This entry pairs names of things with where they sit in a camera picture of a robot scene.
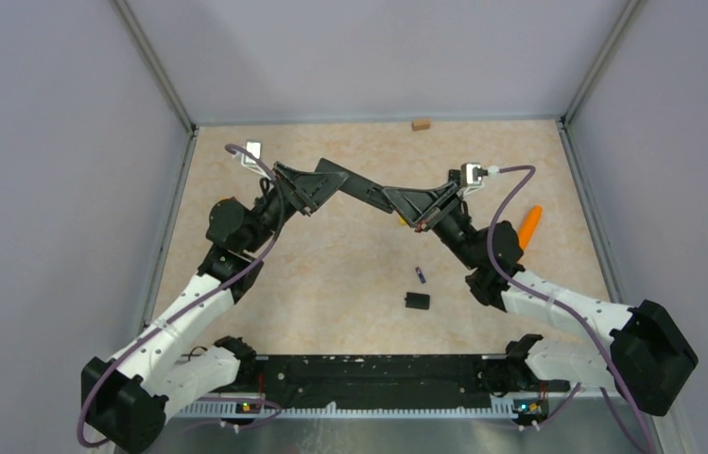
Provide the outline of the black remote control with buttons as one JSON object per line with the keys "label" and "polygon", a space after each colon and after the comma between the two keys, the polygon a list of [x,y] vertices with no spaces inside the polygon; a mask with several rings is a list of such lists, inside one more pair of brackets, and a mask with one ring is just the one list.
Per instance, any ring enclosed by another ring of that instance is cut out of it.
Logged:
{"label": "black remote control with buttons", "polygon": [[383,193],[384,187],[382,185],[325,158],[319,160],[315,170],[317,172],[345,173],[348,178],[339,191],[385,213],[391,214],[394,211]]}

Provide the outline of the purple blue battery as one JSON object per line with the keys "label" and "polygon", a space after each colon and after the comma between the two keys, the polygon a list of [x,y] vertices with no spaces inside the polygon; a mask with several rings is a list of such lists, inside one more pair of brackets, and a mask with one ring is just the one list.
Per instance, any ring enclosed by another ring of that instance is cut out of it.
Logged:
{"label": "purple blue battery", "polygon": [[421,282],[422,284],[425,284],[425,283],[426,283],[426,278],[425,278],[425,276],[424,276],[424,274],[423,274],[422,269],[421,269],[420,267],[416,267],[416,268],[415,268],[415,272],[416,272],[416,274],[417,274],[417,276],[418,276],[420,282]]}

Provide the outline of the black battery cover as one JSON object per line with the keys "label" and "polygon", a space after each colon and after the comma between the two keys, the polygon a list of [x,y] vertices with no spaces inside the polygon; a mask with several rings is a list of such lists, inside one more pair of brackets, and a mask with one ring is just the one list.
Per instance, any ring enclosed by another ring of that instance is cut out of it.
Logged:
{"label": "black battery cover", "polygon": [[407,292],[405,297],[405,307],[416,310],[428,310],[431,304],[431,297],[425,293]]}

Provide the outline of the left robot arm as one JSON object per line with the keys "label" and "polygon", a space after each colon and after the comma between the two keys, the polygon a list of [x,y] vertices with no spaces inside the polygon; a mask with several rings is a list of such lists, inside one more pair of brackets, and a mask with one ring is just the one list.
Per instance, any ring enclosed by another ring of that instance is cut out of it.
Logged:
{"label": "left robot arm", "polygon": [[208,325],[252,287],[285,223],[309,216],[348,180],[345,170],[312,172],[281,163],[266,171],[266,193],[247,207],[236,198],[217,202],[209,213],[208,253],[173,303],[110,359],[91,359],[81,372],[78,441],[87,427],[128,453],[142,453],[181,410],[228,385],[244,391],[254,382],[248,347],[223,341],[197,358],[181,355]]}

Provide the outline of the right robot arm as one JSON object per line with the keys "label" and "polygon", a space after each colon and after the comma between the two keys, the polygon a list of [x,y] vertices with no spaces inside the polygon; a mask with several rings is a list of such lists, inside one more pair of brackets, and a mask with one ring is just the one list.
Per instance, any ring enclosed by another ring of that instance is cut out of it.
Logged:
{"label": "right robot arm", "polygon": [[667,415],[698,357],[664,306],[650,300],[638,306],[601,301],[526,270],[511,223],[476,229],[456,183],[433,189],[387,186],[381,196],[409,227],[433,232],[470,270],[465,281],[479,303],[587,341],[597,338],[612,362],[607,365],[594,345],[566,347],[540,338],[507,364],[514,387],[531,390],[542,380],[567,380],[627,388],[640,411]]}

